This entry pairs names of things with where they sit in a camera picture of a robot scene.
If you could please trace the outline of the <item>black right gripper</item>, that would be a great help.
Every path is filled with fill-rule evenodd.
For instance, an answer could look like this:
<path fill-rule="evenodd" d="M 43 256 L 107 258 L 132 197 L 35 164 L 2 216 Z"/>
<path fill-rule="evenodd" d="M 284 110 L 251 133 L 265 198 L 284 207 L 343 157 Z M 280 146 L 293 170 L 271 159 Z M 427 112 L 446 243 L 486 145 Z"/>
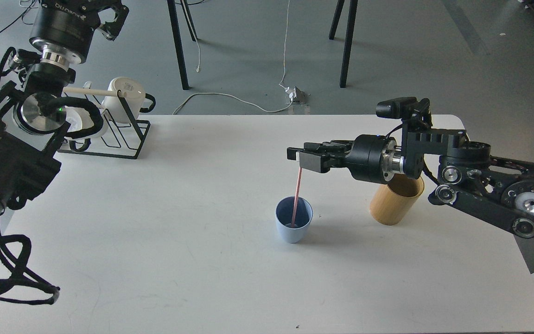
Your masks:
<path fill-rule="evenodd" d="M 287 148 L 288 160 L 316 173 L 330 171 L 327 154 L 333 159 L 331 167 L 347 168 L 356 180 L 387 184 L 403 174 L 402 149 L 393 137 L 359 135 L 352 141 L 305 142 L 302 148 Z"/>

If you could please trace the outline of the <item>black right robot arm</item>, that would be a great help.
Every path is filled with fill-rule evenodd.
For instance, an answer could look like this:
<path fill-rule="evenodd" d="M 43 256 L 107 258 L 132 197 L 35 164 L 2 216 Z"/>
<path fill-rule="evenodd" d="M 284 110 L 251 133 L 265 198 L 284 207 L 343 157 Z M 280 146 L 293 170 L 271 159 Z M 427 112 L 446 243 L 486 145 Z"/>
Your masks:
<path fill-rule="evenodd" d="M 425 156 L 439 166 L 428 195 L 433 205 L 447 205 L 520 238 L 534 238 L 534 162 L 491 155 L 485 142 L 470 141 L 464 130 L 404 130 L 402 144 L 390 136 L 305 142 L 288 148 L 289 160 L 303 169 L 327 173 L 346 168 L 355 180 L 389 184 L 399 175 L 432 175 Z"/>

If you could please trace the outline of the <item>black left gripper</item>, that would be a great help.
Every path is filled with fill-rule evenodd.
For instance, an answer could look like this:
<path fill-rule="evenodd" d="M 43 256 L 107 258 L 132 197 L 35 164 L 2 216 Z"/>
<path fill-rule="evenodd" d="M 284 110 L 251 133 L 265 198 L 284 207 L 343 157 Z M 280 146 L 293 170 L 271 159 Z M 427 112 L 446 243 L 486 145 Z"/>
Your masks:
<path fill-rule="evenodd" d="M 95 31 L 114 41 L 129 8 L 120 0 L 41 0 L 32 25 L 30 44 L 39 51 L 55 51 L 70 63 L 87 61 Z"/>

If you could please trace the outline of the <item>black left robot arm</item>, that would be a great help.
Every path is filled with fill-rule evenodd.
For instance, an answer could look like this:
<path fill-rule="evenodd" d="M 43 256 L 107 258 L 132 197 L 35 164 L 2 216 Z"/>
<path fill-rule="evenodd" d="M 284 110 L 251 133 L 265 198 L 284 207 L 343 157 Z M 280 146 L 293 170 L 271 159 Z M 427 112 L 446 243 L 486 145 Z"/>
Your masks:
<path fill-rule="evenodd" d="M 54 158 L 64 140 L 86 139 L 102 129 L 99 108 L 85 98 L 63 96 L 85 63 L 96 30 L 115 40 L 129 9 L 120 0 L 40 0 L 30 44 L 9 47 L 0 61 L 0 217 L 46 190 L 61 169 Z M 32 243 L 0 228 L 0 302 L 15 287 L 38 289 L 57 301 L 60 289 L 27 267 Z"/>

